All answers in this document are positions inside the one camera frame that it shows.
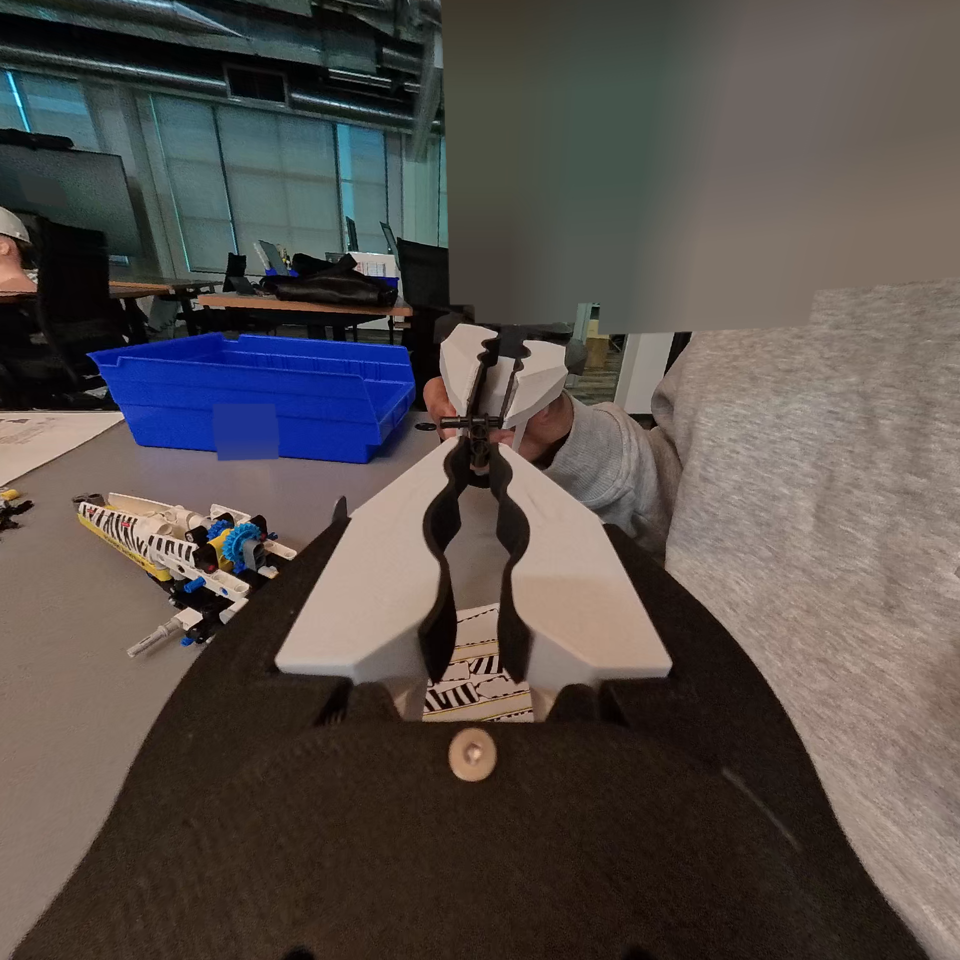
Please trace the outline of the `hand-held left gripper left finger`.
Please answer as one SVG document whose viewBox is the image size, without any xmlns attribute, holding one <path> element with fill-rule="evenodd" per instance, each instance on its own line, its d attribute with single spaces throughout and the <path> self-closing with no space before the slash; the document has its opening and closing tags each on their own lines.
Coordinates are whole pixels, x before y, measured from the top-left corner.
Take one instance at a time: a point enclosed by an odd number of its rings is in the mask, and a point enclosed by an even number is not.
<svg viewBox="0 0 960 960">
<path fill-rule="evenodd" d="M 457 635 L 446 553 L 460 530 L 458 445 L 443 441 L 347 519 L 278 671 L 377 683 L 402 719 L 422 719 Z"/>
</svg>

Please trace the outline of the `wooden office desk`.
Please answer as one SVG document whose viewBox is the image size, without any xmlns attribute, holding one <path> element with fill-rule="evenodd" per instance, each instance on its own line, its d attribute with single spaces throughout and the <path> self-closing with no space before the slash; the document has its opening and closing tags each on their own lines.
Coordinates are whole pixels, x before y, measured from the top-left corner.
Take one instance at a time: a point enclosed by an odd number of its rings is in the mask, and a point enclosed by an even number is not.
<svg viewBox="0 0 960 960">
<path fill-rule="evenodd" d="M 211 309 L 240 310 L 246 313 L 257 311 L 281 315 L 283 325 L 344 330 L 379 322 L 381 319 L 407 321 L 414 315 L 413 307 L 402 299 L 392 306 L 370 306 L 282 300 L 271 295 L 208 293 L 199 294 L 197 303 L 201 307 Z"/>
</svg>

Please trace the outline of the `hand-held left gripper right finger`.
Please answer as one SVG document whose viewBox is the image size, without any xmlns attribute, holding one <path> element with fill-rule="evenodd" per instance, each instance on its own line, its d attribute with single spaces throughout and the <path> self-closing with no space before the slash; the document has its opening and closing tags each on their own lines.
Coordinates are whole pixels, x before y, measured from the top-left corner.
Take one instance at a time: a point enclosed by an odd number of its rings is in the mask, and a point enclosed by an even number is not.
<svg viewBox="0 0 960 960">
<path fill-rule="evenodd" d="M 500 665 L 536 721 L 561 692 L 666 678 L 673 666 L 599 517 L 510 448 L 488 459 L 503 571 Z"/>
</svg>

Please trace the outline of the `black bag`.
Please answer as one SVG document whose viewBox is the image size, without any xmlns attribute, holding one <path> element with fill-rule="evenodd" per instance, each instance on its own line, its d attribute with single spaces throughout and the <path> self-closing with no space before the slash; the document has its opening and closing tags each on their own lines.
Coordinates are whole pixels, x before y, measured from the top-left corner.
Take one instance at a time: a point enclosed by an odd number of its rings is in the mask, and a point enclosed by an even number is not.
<svg viewBox="0 0 960 960">
<path fill-rule="evenodd" d="M 357 270 L 351 253 L 335 261 L 295 253 L 287 275 L 267 275 L 260 290 L 281 301 L 326 306 L 392 307 L 399 300 L 396 285 L 384 277 Z"/>
</svg>

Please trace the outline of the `blue plastic bin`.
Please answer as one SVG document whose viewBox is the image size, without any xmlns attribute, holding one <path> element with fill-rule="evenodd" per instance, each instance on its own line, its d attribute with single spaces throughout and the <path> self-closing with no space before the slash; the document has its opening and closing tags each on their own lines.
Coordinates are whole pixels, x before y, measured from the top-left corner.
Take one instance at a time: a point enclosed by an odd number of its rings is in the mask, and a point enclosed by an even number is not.
<svg viewBox="0 0 960 960">
<path fill-rule="evenodd" d="M 92 351 L 141 447 L 366 464 L 414 400 L 400 345 L 221 333 Z"/>
</svg>

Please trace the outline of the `white printed paper sheet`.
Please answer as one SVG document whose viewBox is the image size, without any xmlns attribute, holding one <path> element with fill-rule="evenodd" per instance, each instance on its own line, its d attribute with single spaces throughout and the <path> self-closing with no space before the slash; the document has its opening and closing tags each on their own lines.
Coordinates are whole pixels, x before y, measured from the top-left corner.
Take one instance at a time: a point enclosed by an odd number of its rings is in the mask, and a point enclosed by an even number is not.
<svg viewBox="0 0 960 960">
<path fill-rule="evenodd" d="M 1 412 L 1 486 L 121 424 L 120 412 Z"/>
</svg>

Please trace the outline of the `zebra sticker sheet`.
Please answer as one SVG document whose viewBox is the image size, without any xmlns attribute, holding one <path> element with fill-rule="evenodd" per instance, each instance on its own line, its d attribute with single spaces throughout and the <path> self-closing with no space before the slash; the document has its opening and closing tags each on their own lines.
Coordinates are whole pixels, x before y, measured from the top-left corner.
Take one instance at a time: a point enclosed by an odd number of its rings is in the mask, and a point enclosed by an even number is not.
<svg viewBox="0 0 960 960">
<path fill-rule="evenodd" d="M 501 665 L 498 615 L 498 604 L 458 611 L 450 664 L 439 681 L 427 686 L 423 722 L 534 722 L 528 685 L 514 681 Z"/>
</svg>

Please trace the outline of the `black wall monitor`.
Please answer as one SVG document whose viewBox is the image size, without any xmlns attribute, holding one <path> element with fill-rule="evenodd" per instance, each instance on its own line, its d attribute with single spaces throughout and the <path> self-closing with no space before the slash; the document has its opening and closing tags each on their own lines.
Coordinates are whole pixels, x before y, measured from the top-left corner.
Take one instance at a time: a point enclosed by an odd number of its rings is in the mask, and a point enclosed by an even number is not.
<svg viewBox="0 0 960 960">
<path fill-rule="evenodd" d="M 137 216 L 118 155 L 4 144 L 1 206 L 101 232 L 113 256 L 143 255 Z"/>
</svg>

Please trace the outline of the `black lego connector piece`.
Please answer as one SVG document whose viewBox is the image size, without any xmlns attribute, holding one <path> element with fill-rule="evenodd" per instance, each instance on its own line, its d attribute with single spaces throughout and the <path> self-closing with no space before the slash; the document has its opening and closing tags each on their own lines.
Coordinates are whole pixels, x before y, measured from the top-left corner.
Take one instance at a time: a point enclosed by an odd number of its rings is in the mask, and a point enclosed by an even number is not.
<svg viewBox="0 0 960 960">
<path fill-rule="evenodd" d="M 490 486 L 491 436 L 503 428 L 503 423 L 502 415 L 490 414 L 455 415 L 440 419 L 439 428 L 458 430 L 467 439 L 470 485 L 480 488 Z"/>
</svg>

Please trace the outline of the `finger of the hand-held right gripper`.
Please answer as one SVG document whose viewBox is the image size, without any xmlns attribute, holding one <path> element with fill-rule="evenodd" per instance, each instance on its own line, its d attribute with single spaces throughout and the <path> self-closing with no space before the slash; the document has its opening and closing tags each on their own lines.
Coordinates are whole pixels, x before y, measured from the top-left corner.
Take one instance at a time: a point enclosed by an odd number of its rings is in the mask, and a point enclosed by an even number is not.
<svg viewBox="0 0 960 960">
<path fill-rule="evenodd" d="M 501 427 L 512 431 L 511 449 L 519 452 L 530 420 L 558 399 L 569 371 L 567 348 L 562 343 L 522 339 L 516 350 L 501 409 Z"/>
<path fill-rule="evenodd" d="M 443 429 L 488 418 L 501 424 L 501 401 L 497 399 L 499 330 L 473 323 L 459 323 L 440 344 L 439 370 L 453 412 L 438 417 Z"/>
</svg>

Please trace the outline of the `person's right hand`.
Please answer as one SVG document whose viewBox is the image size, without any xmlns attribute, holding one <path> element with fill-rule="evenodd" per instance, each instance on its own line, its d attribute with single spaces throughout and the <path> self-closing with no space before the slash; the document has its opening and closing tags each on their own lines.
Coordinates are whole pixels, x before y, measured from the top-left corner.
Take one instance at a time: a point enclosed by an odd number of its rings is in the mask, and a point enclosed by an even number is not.
<svg viewBox="0 0 960 960">
<path fill-rule="evenodd" d="M 457 436 L 456 429 L 442 426 L 444 419 L 453 418 L 457 412 L 450 402 L 441 377 L 437 376 L 426 382 L 423 387 L 423 401 L 426 412 L 438 428 L 438 438 L 445 441 Z M 573 419 L 572 398 L 563 391 L 527 421 L 518 447 L 520 456 L 538 469 L 546 470 L 569 438 Z"/>
</svg>

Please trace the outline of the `black office chair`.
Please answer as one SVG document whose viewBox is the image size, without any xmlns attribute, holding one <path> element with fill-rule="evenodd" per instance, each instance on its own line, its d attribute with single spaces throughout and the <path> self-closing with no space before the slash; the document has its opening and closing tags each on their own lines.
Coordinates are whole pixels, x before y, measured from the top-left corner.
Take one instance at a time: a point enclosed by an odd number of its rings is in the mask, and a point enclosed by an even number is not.
<svg viewBox="0 0 960 960">
<path fill-rule="evenodd" d="M 426 410 L 424 389 L 440 375 L 440 344 L 460 323 L 475 322 L 474 306 L 450 298 L 449 250 L 396 239 L 402 298 L 412 308 L 401 333 L 414 375 L 413 408 Z"/>
<path fill-rule="evenodd" d="M 35 223 L 35 318 L 49 354 L 40 382 L 54 397 L 72 397 L 104 385 L 90 354 L 125 348 L 126 318 L 111 296 L 105 234 L 45 217 Z"/>
</svg>

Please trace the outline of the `mannequin head with white helmet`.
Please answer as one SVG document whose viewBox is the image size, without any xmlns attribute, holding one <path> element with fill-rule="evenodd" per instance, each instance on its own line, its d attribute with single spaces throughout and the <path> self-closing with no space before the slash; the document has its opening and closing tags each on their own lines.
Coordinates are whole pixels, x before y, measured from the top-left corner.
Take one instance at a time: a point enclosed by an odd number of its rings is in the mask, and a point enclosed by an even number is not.
<svg viewBox="0 0 960 960">
<path fill-rule="evenodd" d="M 1 295 L 34 295 L 38 292 L 33 242 L 27 226 L 11 210 L 1 207 Z"/>
</svg>

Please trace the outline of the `lego helicopter model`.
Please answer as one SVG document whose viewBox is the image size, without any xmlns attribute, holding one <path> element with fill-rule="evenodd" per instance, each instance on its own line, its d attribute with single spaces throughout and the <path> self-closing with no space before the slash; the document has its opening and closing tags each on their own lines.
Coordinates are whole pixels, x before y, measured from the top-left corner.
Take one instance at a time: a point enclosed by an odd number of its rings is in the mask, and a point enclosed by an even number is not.
<svg viewBox="0 0 960 960">
<path fill-rule="evenodd" d="M 210 642 L 276 579 L 297 551 L 266 518 L 212 504 L 207 513 L 111 492 L 72 500 L 78 522 L 143 570 L 173 613 L 126 654 L 138 658 L 170 640 Z"/>
</svg>

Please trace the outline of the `person's right forearm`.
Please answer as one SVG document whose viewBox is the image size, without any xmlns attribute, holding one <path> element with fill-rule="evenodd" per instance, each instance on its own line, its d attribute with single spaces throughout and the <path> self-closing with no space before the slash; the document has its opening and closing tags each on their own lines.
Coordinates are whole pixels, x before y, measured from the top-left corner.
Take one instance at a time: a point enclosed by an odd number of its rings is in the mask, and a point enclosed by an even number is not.
<svg viewBox="0 0 960 960">
<path fill-rule="evenodd" d="M 651 429 L 613 403 L 587 405 L 570 398 L 572 430 L 543 472 L 602 522 L 619 527 L 663 561 L 683 470 L 671 397 L 654 392 Z"/>
</svg>

